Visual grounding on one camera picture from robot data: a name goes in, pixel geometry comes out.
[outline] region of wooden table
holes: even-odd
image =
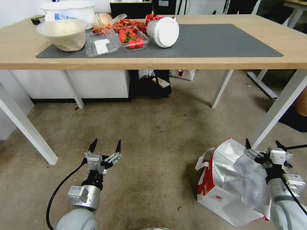
[[[213,98],[215,108],[234,69],[299,69],[250,138],[256,148],[307,85],[307,36],[256,15],[180,15],[179,24],[231,23],[283,54],[283,57],[221,58],[36,58],[50,45],[30,20],[0,30],[0,69],[61,70],[79,107],[83,102],[68,70],[226,69]],[[0,107],[50,164],[57,157],[3,86]]]
[[[288,3],[294,3],[294,4],[297,4],[297,5],[305,5],[307,6],[307,2],[306,1],[301,1],[301,0],[284,0],[285,2],[288,2]]]

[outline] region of paper bag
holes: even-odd
[[[216,149],[207,150],[195,169],[204,171],[197,188],[197,202],[228,221],[241,226],[269,215],[266,172],[244,154],[245,147],[228,139]],[[203,162],[213,153],[209,162]]]
[[[195,70],[170,70],[169,73],[172,77],[193,81]]]

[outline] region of table leg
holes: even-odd
[[[70,92],[72,93],[72,95],[74,96],[74,99],[76,100],[76,103],[78,105],[78,107],[80,109],[83,109],[84,107],[84,103],[82,101],[82,98],[81,98],[81,95],[79,93],[79,91],[77,90],[68,70],[60,70],[62,75],[63,75],[63,78],[64,80],[66,81],[67,83],[67,86],[69,87],[69,90]]]
[[[267,87],[261,80],[268,70],[261,70],[258,76],[253,72],[248,72],[247,75],[272,99],[277,98],[278,96],[274,93],[269,87]]]
[[[293,29],[295,25],[297,24],[298,20],[301,18],[302,14],[303,14],[303,10],[301,8],[294,9],[292,15],[290,16],[292,20],[288,23],[288,27]]]
[[[51,165],[55,165],[58,159],[57,155],[55,155],[55,153],[1,83],[0,108],[6,113],[12,122],[15,123],[19,130],[28,138],[28,140],[32,143],[32,145],[34,145],[34,147],[40,152],[46,161]]]
[[[253,149],[258,147],[306,86],[307,70],[297,70],[250,138]]]
[[[221,98],[221,96],[222,96],[222,94],[224,92],[224,89],[225,89],[225,87],[226,87],[226,85],[227,85],[227,83],[228,83],[232,73],[233,73],[233,70],[226,70],[225,71],[225,74],[224,74],[224,76],[223,76],[223,78],[222,78],[222,80],[220,82],[220,85],[219,85],[219,87],[217,89],[217,92],[215,93],[214,98],[213,98],[212,103],[211,103],[211,107],[213,109],[216,108],[217,103],[220,100],[220,98]]]

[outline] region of strawberry container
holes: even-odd
[[[119,43],[121,44],[121,46],[126,50],[126,51],[135,51],[135,50],[143,50],[146,48],[147,44],[149,43],[149,38],[142,32],[140,31],[138,28],[134,27],[131,28],[133,30],[133,32],[136,35],[135,38],[135,47],[134,44],[128,44],[128,43],[121,43],[119,41]]]

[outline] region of robotic arm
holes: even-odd
[[[103,188],[103,177],[107,174],[107,169],[117,163],[121,155],[121,140],[118,141],[115,153],[111,156],[94,154],[97,139],[90,145],[89,150],[84,152],[85,157],[81,165],[69,174],[57,187],[48,204],[46,221],[48,227],[53,230],[49,221],[49,212],[52,200],[61,185],[84,164],[88,165],[88,177],[81,186],[71,186],[68,197],[72,200],[76,209],[64,215],[59,221],[56,230],[96,230],[97,222],[94,219],[95,211],[99,204],[99,194]]]
[[[286,168],[292,168],[288,160],[292,157],[287,148],[276,142],[278,148],[270,148],[267,152],[251,149],[246,139],[245,154],[262,164],[267,172],[266,183],[269,186],[271,206],[271,221],[278,230],[300,230],[307,226],[307,207],[301,205],[301,192],[305,182],[299,175],[286,173]]]

